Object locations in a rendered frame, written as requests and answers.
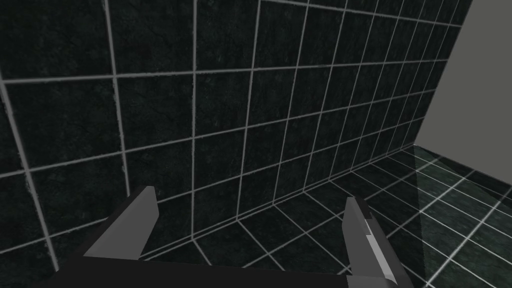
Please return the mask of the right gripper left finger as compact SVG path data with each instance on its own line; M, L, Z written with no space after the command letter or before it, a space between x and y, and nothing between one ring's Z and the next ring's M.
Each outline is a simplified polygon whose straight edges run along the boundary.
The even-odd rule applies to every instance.
M138 260L158 218L155 187L137 187L70 255L70 259Z

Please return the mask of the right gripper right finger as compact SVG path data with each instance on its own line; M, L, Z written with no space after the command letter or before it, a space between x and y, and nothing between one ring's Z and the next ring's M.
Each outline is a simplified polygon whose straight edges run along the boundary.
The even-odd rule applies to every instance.
M348 288L414 288L367 203L348 197L342 232L350 264Z

